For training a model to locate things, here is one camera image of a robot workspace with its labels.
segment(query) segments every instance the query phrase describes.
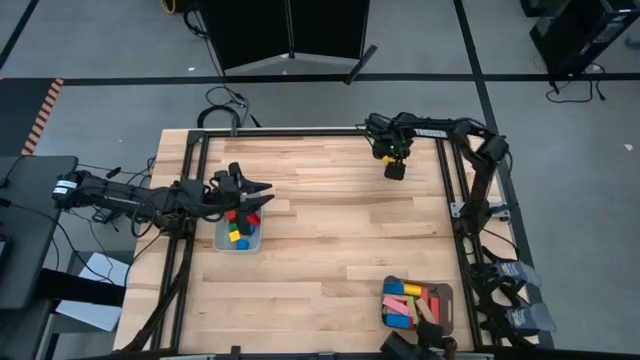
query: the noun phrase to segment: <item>blue block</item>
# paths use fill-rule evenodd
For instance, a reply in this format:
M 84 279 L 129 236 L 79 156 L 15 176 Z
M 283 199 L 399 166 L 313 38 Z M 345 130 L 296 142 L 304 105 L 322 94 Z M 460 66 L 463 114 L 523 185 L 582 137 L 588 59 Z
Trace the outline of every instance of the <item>blue block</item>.
M 249 250 L 249 241 L 245 239 L 236 241 L 236 250 Z
M 387 324 L 387 326 L 391 326 L 399 329 L 411 328 L 411 318 L 408 316 L 388 314 L 385 317 L 384 323 Z
M 404 295 L 404 284 L 403 283 L 385 283 L 382 287 L 382 292 L 384 294 L 391 295 Z

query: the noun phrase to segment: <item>clear plastic bin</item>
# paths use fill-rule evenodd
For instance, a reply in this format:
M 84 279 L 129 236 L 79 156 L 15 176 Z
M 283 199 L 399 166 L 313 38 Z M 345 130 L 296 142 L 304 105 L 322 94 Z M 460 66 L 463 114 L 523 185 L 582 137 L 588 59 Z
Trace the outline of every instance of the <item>clear plastic bin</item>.
M 242 236 L 242 239 L 249 241 L 249 249 L 236 250 L 236 244 L 232 243 L 231 239 L 229 239 L 229 221 L 227 220 L 226 216 L 222 220 L 216 223 L 216 233 L 213 238 L 213 248 L 218 252 L 228 253 L 228 254 L 237 254 L 237 255 L 255 254 L 259 252 L 260 249 L 262 248 L 262 226 L 263 226 L 262 215 L 263 213 L 264 212 L 262 208 L 260 208 L 260 210 L 258 210 L 258 212 L 256 213 L 256 215 L 260 217 L 260 225 L 256 227 L 255 231 L 253 232 L 253 235 Z

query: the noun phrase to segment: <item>pink block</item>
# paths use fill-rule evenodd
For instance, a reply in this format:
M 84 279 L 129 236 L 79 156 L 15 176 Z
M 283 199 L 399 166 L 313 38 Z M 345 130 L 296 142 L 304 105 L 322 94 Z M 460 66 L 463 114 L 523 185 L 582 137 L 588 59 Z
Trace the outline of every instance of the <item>pink block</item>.
M 399 312 L 393 310 L 392 308 L 387 306 L 387 314 L 391 314 L 391 315 L 402 315 Z
M 387 311 L 391 309 L 400 313 L 399 315 L 411 316 L 411 310 L 409 309 L 409 307 L 399 302 L 398 300 L 390 298 L 389 296 L 384 297 L 384 300 L 382 300 L 382 305 L 387 307 Z

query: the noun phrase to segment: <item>wooden tabletop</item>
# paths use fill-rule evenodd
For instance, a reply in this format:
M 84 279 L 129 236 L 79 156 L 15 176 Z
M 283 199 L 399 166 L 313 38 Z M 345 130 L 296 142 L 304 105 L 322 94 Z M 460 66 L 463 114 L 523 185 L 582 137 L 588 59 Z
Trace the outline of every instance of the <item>wooden tabletop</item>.
M 152 187 L 179 179 L 187 133 L 163 132 Z M 415 142 L 404 181 L 384 178 L 384 165 L 361 137 L 215 138 L 207 159 L 205 179 L 237 161 L 248 179 L 272 183 L 275 199 L 265 207 L 264 242 L 255 255 L 215 252 L 215 225 L 199 222 L 180 353 L 229 353 L 232 345 L 243 353 L 377 352 L 391 331 L 380 320 L 387 275 L 451 285 L 452 335 L 459 349 L 473 349 L 435 141 Z M 471 184 L 468 163 L 466 171 Z M 500 199 L 497 181 L 490 198 Z M 491 220 L 487 229 L 511 239 L 506 222 Z M 137 251 L 156 234 L 140 239 Z M 133 265 L 115 349 L 157 303 L 167 240 Z M 515 257 L 490 234 L 481 241 Z M 167 314 L 165 346 L 173 309 Z

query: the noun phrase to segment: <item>table leg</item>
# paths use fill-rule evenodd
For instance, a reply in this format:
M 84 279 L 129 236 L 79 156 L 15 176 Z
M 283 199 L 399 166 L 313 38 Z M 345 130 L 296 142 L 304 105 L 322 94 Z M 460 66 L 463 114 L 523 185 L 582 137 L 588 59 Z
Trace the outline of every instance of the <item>table leg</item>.
M 42 269 L 36 291 L 40 298 L 122 306 L 126 288 Z

